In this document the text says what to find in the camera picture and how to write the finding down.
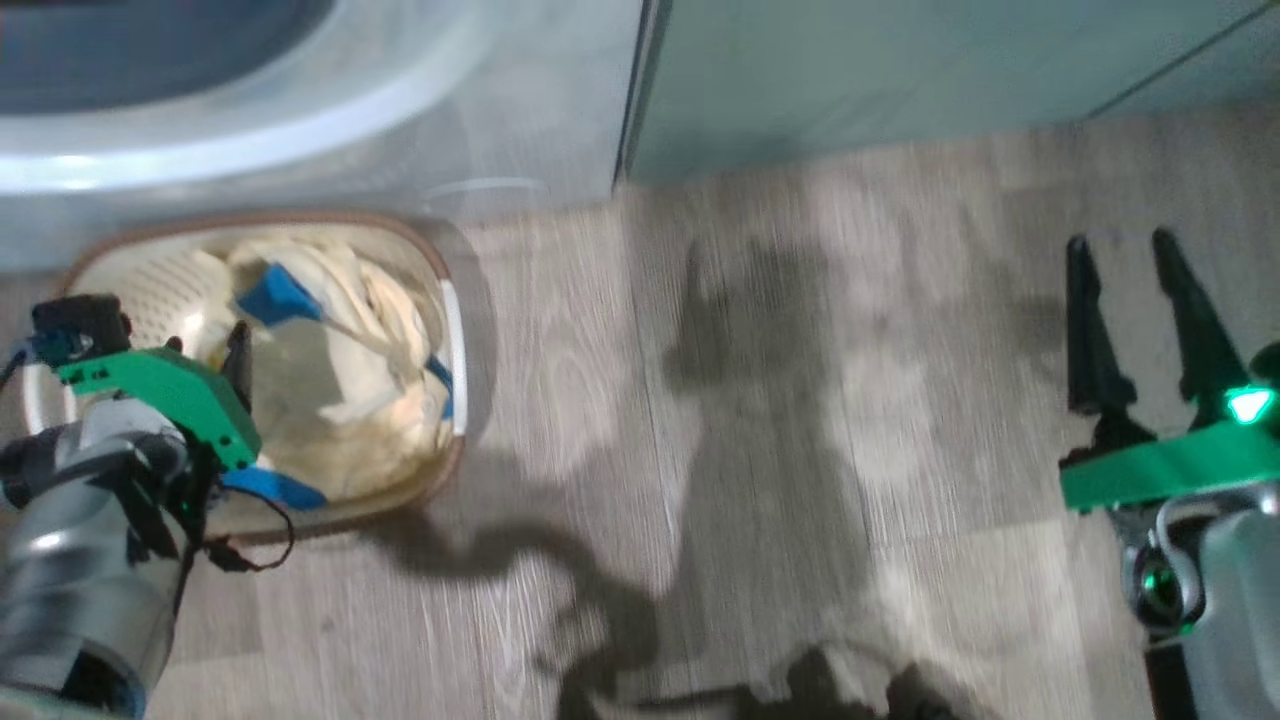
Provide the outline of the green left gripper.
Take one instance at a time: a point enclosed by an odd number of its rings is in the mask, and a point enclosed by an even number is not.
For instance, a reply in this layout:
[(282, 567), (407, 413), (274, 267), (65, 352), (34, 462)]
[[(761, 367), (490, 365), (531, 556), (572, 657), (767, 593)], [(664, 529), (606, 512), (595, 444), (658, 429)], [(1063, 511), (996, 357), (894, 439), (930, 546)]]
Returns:
[(252, 332), (237, 322), (221, 375), (170, 348), (142, 348), (69, 363), (55, 370), (77, 396), (123, 392), (212, 448), (223, 469), (256, 464), (261, 448), (252, 413)]

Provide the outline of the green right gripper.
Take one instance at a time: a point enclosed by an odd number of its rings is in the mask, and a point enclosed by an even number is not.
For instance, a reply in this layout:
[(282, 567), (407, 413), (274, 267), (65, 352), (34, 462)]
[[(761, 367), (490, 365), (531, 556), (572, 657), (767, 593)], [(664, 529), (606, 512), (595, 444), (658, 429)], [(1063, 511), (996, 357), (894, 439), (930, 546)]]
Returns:
[[(1225, 398), (1225, 416), (1166, 439), (1124, 414), (1102, 416), (1094, 443), (1073, 450), (1059, 464), (1062, 501), (1075, 512), (1277, 479), (1277, 391), (1240, 388), (1249, 383), (1245, 366), (1176, 234), (1160, 227), (1151, 243), (1176, 327), (1181, 396), (1194, 404)], [(1125, 411), (1137, 401), (1137, 388), (1119, 366), (1100, 304), (1100, 273), (1084, 234), (1068, 241), (1065, 279), (1068, 407), (1079, 416)]]

